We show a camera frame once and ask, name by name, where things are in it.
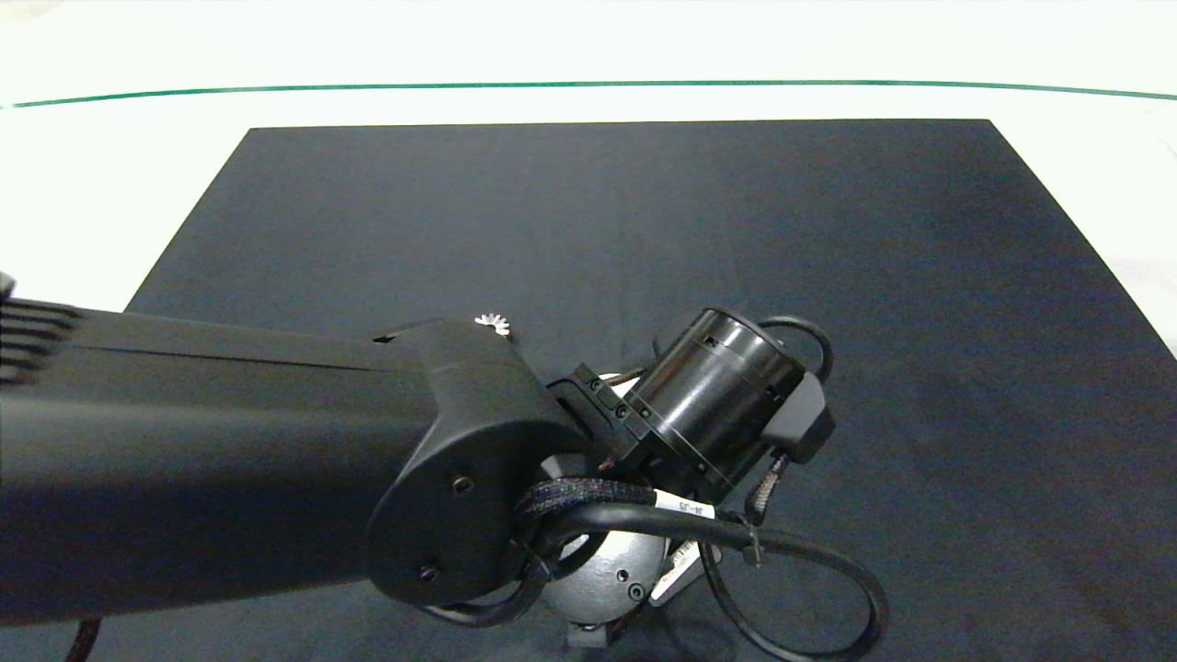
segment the white cable label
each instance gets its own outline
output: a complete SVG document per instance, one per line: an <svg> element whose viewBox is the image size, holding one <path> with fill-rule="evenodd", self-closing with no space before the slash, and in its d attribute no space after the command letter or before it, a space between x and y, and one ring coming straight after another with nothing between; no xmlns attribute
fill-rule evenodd
<svg viewBox="0 0 1177 662"><path fill-rule="evenodd" d="M654 494L657 495L657 498L654 499L654 508L665 508L666 510L698 515L699 517L707 517L709 519L716 518L716 507L710 503L699 503L686 497L664 492L663 490L654 490Z"/></svg>

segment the black screw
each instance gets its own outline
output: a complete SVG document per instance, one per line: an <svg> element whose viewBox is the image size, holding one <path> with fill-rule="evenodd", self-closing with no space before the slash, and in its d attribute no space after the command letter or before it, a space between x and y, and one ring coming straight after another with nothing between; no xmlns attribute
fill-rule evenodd
<svg viewBox="0 0 1177 662"><path fill-rule="evenodd" d="M450 483L450 491L453 496L465 496L468 495L471 490L474 489L474 479L470 476L458 476Z"/></svg>

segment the black mat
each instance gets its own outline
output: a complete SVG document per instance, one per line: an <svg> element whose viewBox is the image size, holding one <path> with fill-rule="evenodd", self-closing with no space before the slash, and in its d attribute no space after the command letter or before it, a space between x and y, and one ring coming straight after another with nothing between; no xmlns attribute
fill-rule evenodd
<svg viewBox="0 0 1177 662"><path fill-rule="evenodd" d="M707 304L834 339L838 433L770 524L879 575L871 660L1177 656L1177 363L985 121L254 130L129 310L347 338L497 311L552 378ZM726 565L797 644L859 625L836 576ZM544 609L472 633L361 583L111 618L93 658L762 657L703 584L599 654Z"/></svg>

